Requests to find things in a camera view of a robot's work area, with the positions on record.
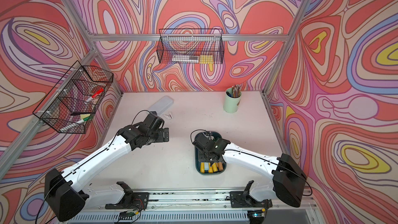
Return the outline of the light blue rake white handle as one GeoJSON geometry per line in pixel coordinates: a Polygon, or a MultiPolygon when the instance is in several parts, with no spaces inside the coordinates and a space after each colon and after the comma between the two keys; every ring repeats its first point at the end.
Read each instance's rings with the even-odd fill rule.
{"type": "Polygon", "coordinates": [[[200,165],[200,173],[202,173],[202,174],[205,173],[205,163],[204,163],[204,162],[201,162],[201,165],[200,165]]]}

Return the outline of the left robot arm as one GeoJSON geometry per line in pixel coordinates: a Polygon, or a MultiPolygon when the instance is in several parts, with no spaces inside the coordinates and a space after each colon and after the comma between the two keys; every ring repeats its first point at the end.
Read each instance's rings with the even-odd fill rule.
{"type": "Polygon", "coordinates": [[[144,121],[127,125],[117,131],[111,141],[80,162],[45,176],[44,202],[59,222],[66,222],[83,209],[102,205],[133,207],[133,190],[124,182],[115,186],[91,188],[88,183],[119,158],[152,143],[169,141],[169,129],[156,112],[149,112],[144,121]]]}

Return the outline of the dark blue rake yellow handle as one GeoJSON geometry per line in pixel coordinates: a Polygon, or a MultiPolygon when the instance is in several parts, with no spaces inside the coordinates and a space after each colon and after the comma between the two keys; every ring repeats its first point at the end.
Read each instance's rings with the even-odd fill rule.
{"type": "Polygon", "coordinates": [[[210,163],[204,163],[204,172],[205,173],[213,173],[213,168],[210,163]]]}

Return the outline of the green rake wooden handle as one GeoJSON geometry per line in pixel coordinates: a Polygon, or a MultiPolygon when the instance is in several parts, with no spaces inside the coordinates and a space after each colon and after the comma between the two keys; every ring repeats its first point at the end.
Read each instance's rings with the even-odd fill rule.
{"type": "Polygon", "coordinates": [[[223,163],[222,162],[218,162],[218,163],[216,163],[216,165],[217,165],[217,169],[218,169],[218,171],[223,171],[224,170],[224,168],[223,168],[223,163]]]}

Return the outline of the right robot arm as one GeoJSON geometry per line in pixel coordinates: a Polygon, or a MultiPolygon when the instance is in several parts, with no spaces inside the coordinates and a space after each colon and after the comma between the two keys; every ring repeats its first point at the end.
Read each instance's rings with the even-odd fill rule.
{"type": "Polygon", "coordinates": [[[236,164],[264,178],[261,182],[249,181],[243,191],[231,191],[227,198],[232,208],[269,208],[274,199],[291,207],[301,206],[307,176],[290,155],[263,155],[226,139],[215,138],[205,130],[200,130],[190,139],[195,150],[203,156],[202,161],[209,167],[218,162],[236,164]]]}

